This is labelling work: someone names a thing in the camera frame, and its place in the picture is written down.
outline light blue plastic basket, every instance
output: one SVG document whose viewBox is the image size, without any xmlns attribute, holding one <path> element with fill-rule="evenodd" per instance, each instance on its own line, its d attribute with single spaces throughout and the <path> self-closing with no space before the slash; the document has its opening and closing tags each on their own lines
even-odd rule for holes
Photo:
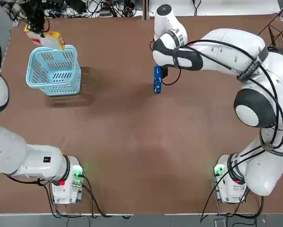
<svg viewBox="0 0 283 227">
<path fill-rule="evenodd" d="M 48 47 L 35 48 L 30 54 L 26 82 L 48 96 L 77 94 L 80 89 L 81 69 L 77 50 L 66 45 L 64 51 Z"/>
</svg>

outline power cable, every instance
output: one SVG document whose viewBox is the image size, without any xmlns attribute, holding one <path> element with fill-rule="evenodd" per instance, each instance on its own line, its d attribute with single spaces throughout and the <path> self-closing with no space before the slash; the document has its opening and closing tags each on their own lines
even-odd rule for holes
<svg viewBox="0 0 283 227">
<path fill-rule="evenodd" d="M 86 215 L 86 217 L 88 218 L 89 227 L 91 227 L 90 218 L 89 218 L 89 216 L 87 216 L 87 215 Z M 67 220 L 66 227 L 68 227 L 69 220 L 70 220 L 70 218 L 68 218 L 68 220 Z"/>
<path fill-rule="evenodd" d="M 197 16 L 197 13 L 198 13 L 198 7 L 200 6 L 201 4 L 201 0 L 199 1 L 198 5 L 196 6 L 195 4 L 195 0 L 192 0 L 193 2 L 193 5 L 194 5 L 194 8 L 195 8 L 195 12 L 194 12 L 194 16 Z"/>
</svg>

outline blue basket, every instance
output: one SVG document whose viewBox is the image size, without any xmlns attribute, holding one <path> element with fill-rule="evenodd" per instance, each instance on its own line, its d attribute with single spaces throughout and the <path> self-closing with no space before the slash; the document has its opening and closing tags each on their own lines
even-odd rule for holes
<svg viewBox="0 0 283 227">
<path fill-rule="evenodd" d="M 32 51 L 26 74 L 31 88 L 38 88 L 48 96 L 77 94 L 80 89 L 81 69 L 77 50 L 66 45 L 64 51 L 38 47 Z"/>
</svg>

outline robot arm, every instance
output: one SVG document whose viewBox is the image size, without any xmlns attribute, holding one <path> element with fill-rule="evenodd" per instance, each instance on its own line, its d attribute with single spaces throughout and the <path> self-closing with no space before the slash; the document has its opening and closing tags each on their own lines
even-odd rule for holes
<svg viewBox="0 0 283 227">
<path fill-rule="evenodd" d="M 234 76 L 251 72 L 251 78 L 273 94 L 265 73 L 260 68 L 253 67 L 254 62 L 251 58 L 232 47 L 212 41 L 232 44 L 249 53 L 268 71 L 278 96 L 278 103 L 283 110 L 283 50 L 269 52 L 262 38 L 235 29 L 211 31 L 200 41 L 193 42 L 193 45 L 189 46 L 191 48 L 188 48 L 185 46 L 187 44 L 186 31 L 175 18 L 172 8 L 167 5 L 162 5 L 157 9 L 154 27 L 153 59 L 157 65 L 190 71 L 216 70 Z M 276 145 L 280 143 L 283 134 L 281 131 L 283 130 L 282 118 L 279 117 L 279 130 L 276 131 L 276 136 L 273 138 L 275 130 L 272 127 L 276 125 L 277 108 L 271 96 L 264 89 L 249 80 L 244 81 L 235 98 L 234 110 L 243 123 L 261 129 L 262 138 L 266 143 L 271 141 Z M 237 162 L 262 151 L 260 146 L 261 141 L 258 138 L 239 154 L 223 155 L 219 159 L 216 167 L 221 167 L 221 171 L 218 170 L 217 178 L 230 170 L 224 181 L 218 186 L 219 199 L 222 202 L 239 202 L 247 187 L 262 196 L 272 192 L 283 173 L 282 156 L 264 152 L 241 163 L 233 170 L 230 168 Z M 283 154 L 283 145 L 275 150 Z"/>
<path fill-rule="evenodd" d="M 57 50 L 65 49 L 65 43 L 62 40 L 60 33 L 49 31 L 49 20 L 47 28 L 44 28 L 45 14 L 41 6 L 42 0 L 0 0 L 0 5 L 6 3 L 17 3 L 20 5 L 28 21 L 24 32 L 33 43 L 40 46 L 48 46 Z"/>
</svg>

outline plastic basket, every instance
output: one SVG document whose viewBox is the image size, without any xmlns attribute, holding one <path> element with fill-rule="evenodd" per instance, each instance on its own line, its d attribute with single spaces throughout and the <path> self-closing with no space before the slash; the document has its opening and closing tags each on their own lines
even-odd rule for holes
<svg viewBox="0 0 283 227">
<path fill-rule="evenodd" d="M 77 94 L 80 89 L 81 69 L 77 50 L 66 45 L 59 51 L 48 47 L 35 48 L 30 54 L 26 82 L 48 96 Z"/>
</svg>

